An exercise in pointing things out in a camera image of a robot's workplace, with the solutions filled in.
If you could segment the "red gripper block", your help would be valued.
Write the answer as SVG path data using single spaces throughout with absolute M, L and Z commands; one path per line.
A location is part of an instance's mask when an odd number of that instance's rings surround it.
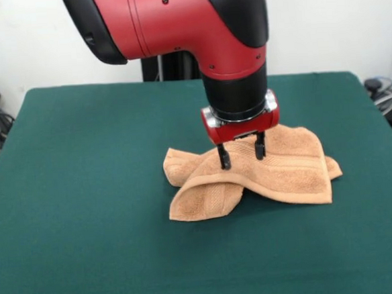
M 219 160 L 223 170 L 231 169 L 230 155 L 223 145 L 223 143 L 229 141 L 256 134 L 256 141 L 254 143 L 256 158 L 258 160 L 263 160 L 266 156 L 264 131 L 277 126 L 279 123 L 280 110 L 274 91 L 268 90 L 264 101 L 264 109 L 256 117 L 237 122 L 224 121 L 217 118 L 210 106 L 201 109 L 200 114 L 202 122 L 209 139 L 212 143 L 217 145 Z

